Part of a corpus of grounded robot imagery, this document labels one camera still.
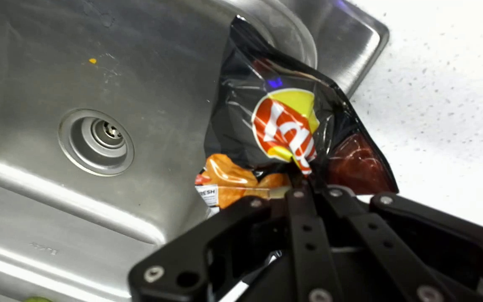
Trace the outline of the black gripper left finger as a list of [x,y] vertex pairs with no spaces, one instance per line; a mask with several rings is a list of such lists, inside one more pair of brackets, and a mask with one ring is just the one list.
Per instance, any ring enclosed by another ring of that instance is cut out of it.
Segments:
[[307,181],[295,183],[285,202],[298,302],[340,302],[342,285],[312,186]]

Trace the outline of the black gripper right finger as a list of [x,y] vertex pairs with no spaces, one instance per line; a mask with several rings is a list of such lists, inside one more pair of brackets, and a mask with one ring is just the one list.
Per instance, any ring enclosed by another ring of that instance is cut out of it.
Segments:
[[359,208],[345,186],[328,186],[332,235],[352,242],[325,252],[325,292],[332,302],[463,302],[463,289],[437,275],[375,213]]

